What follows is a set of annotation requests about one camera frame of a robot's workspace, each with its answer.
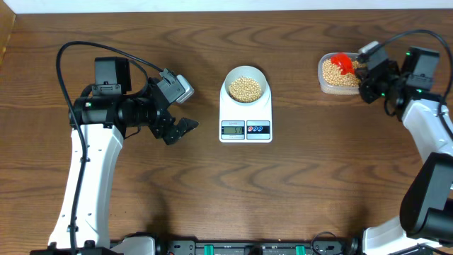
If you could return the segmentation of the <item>red measuring scoop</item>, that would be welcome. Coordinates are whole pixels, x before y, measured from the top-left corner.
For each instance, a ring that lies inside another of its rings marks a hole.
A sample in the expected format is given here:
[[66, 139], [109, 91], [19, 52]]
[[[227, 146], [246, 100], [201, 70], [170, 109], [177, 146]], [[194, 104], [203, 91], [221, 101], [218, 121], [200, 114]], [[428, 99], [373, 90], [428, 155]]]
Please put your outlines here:
[[334, 54], [331, 58], [331, 63], [340, 68], [341, 75], [355, 73], [352, 60], [343, 52]]

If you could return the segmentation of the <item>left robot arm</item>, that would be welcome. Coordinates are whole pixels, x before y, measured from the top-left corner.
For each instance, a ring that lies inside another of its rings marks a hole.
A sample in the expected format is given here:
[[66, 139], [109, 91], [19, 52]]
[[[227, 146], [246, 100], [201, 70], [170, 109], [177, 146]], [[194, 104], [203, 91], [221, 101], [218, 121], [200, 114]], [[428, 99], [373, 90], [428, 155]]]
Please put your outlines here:
[[72, 156], [62, 209], [42, 254], [163, 254], [150, 234], [135, 233], [112, 244], [108, 213], [113, 175], [127, 128], [148, 127], [167, 145], [198, 126], [176, 120], [168, 111], [194, 89], [169, 69], [158, 79], [147, 77], [141, 91], [131, 93], [130, 65], [124, 57], [97, 57], [95, 82], [75, 100], [70, 113]]

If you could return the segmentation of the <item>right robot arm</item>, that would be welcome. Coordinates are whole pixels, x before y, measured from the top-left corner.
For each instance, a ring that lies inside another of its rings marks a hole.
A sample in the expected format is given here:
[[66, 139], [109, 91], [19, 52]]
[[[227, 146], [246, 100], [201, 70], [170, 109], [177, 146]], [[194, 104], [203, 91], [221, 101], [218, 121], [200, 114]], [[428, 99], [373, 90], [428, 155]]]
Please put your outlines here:
[[452, 121], [441, 97], [430, 91], [439, 58], [437, 51], [410, 47], [400, 67], [377, 42], [358, 53], [363, 101], [384, 98], [384, 110], [403, 123], [423, 161], [398, 216], [363, 232], [363, 254], [415, 254], [452, 245]]

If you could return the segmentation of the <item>white digital kitchen scale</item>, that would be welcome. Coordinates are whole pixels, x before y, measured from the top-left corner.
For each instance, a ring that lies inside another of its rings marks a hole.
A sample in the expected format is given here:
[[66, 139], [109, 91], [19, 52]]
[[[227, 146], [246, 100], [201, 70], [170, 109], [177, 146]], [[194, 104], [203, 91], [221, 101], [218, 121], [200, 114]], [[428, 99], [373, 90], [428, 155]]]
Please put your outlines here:
[[265, 103], [233, 102], [220, 89], [219, 140], [221, 142], [269, 143], [273, 140], [272, 92]]

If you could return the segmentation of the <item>soybeans in bowl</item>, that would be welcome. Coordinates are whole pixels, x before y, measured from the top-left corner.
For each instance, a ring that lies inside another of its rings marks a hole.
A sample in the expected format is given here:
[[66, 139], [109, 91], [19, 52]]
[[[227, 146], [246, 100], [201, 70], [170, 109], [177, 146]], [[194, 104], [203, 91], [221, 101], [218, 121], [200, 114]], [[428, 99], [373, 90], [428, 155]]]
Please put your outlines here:
[[255, 79], [241, 76], [229, 85], [228, 92], [239, 103], [252, 103], [261, 97], [262, 89]]

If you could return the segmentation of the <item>pale grey bowl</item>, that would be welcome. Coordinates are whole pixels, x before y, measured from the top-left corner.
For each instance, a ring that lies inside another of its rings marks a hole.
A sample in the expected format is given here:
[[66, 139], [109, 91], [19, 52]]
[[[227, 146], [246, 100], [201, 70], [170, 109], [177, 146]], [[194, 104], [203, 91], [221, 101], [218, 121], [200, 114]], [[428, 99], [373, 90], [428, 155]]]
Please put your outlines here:
[[270, 93], [268, 81], [267, 81], [264, 73], [262, 73], [261, 70], [259, 70], [256, 67], [252, 67], [252, 66], [236, 67], [227, 74], [227, 76], [224, 80], [224, 85], [223, 85], [224, 88], [222, 89], [222, 92], [224, 92], [228, 98], [230, 98], [235, 103], [239, 103], [238, 101], [235, 101], [229, 95], [229, 92], [228, 92], [229, 85], [235, 79], [238, 79], [239, 77], [250, 77], [252, 79], [255, 79], [260, 84], [261, 89], [262, 89], [261, 97], [257, 101], [254, 101], [252, 103], [258, 103], [258, 102], [265, 103], [267, 101], [267, 99], [269, 97], [269, 93]]

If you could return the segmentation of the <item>clear plastic container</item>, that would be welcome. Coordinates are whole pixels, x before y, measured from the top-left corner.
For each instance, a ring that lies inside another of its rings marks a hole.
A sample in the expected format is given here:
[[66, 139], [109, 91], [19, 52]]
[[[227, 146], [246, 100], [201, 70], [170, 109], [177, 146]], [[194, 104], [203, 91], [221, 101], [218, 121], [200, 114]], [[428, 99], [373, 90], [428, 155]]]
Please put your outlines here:
[[[331, 59], [332, 56], [334, 56], [334, 54], [336, 54], [336, 53], [339, 53], [339, 52], [328, 53], [328, 54], [324, 55], [319, 60], [319, 63], [318, 63], [318, 78], [319, 78], [319, 84], [320, 84], [322, 92], [324, 92], [326, 94], [333, 94], [333, 95], [356, 95], [356, 94], [359, 94], [359, 87], [331, 86], [322, 77], [322, 74], [323, 74], [322, 67], [321, 67], [322, 62], [324, 60]], [[344, 53], [352, 60], [353, 67], [355, 68], [354, 75], [356, 76], [357, 69], [359, 69], [361, 67], [365, 67], [365, 64], [360, 64], [357, 61], [357, 57], [358, 57], [357, 53], [350, 53], [350, 52], [344, 52]]]

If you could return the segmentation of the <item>soybeans in container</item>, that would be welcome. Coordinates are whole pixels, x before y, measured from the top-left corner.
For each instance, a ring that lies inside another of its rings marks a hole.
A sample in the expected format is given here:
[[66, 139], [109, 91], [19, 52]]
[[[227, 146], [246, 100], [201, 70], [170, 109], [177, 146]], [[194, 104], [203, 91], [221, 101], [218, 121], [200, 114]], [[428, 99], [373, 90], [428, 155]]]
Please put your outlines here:
[[322, 62], [322, 77], [331, 86], [358, 87], [360, 80], [351, 73], [341, 74], [340, 67], [333, 64], [330, 59]]

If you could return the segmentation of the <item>brown cardboard box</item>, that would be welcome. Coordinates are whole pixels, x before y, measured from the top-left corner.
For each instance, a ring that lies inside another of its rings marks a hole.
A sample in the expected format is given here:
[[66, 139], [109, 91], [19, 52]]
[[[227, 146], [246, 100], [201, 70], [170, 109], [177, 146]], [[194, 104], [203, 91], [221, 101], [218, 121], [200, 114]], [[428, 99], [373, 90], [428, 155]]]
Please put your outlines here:
[[4, 55], [9, 40], [11, 39], [12, 30], [16, 21], [16, 14], [1, 0], [0, 3], [0, 62], [3, 63]]

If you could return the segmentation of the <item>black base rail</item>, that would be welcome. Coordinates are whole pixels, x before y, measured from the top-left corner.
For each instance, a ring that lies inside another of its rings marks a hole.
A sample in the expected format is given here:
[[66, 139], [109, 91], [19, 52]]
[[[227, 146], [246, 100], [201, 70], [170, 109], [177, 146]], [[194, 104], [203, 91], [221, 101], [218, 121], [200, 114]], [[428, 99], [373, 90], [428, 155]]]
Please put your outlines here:
[[159, 240], [155, 244], [156, 255], [350, 255], [356, 254], [357, 240], [316, 238], [301, 242], [217, 242]]

